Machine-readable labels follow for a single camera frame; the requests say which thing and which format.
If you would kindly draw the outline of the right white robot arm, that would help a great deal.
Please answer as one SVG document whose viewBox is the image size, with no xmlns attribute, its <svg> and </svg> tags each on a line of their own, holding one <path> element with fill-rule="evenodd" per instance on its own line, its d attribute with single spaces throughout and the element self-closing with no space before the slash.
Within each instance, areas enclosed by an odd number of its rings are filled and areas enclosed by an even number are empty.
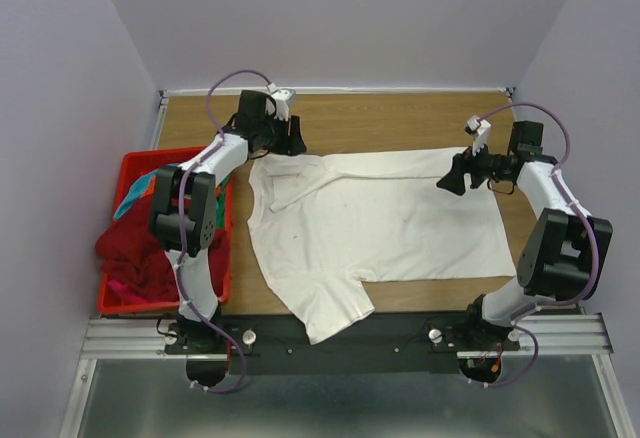
<svg viewBox="0 0 640 438">
<path fill-rule="evenodd" d="M 558 161 L 544 154 L 544 127 L 514 123 L 506 153 L 488 148 L 490 124 L 474 116 L 465 126 L 473 142 L 452 159 L 437 187 L 457 196 L 492 182 L 509 182 L 527 198 L 536 224 L 516 265 L 516 274 L 497 291 L 477 297 L 454 338 L 480 350 L 503 342 L 522 318 L 544 306 L 568 306 L 590 299 L 613 235 L 610 221 L 594 217 L 568 189 Z"/>
</svg>

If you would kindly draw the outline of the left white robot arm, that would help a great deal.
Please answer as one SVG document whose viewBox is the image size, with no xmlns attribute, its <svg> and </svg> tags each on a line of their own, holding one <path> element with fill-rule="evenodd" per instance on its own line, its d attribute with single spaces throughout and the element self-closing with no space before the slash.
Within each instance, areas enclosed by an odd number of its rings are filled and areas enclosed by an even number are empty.
<svg viewBox="0 0 640 438">
<path fill-rule="evenodd" d="M 155 175 L 149 232 L 165 252 L 179 296 L 179 314 L 194 321 L 187 340 L 201 353 L 222 338 L 212 322 L 219 299 L 212 284 L 209 247 L 216 233 L 216 189 L 237 168 L 262 152 L 296 156 L 306 152 L 300 118 L 292 113 L 296 92 L 269 84 L 243 90 L 237 111 L 216 126 L 212 142 L 193 158 L 165 165 Z"/>
</svg>

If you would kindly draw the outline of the white t shirt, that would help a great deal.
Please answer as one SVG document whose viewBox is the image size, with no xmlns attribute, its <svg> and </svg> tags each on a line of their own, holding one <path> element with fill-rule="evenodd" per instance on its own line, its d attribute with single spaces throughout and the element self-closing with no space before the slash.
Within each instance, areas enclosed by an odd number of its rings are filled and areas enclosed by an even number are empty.
<svg viewBox="0 0 640 438">
<path fill-rule="evenodd" d="M 268 156 L 253 165 L 252 247 L 311 344 L 373 313 L 368 282 L 514 274 L 494 195 L 437 187 L 453 156 L 440 148 Z"/>
</svg>

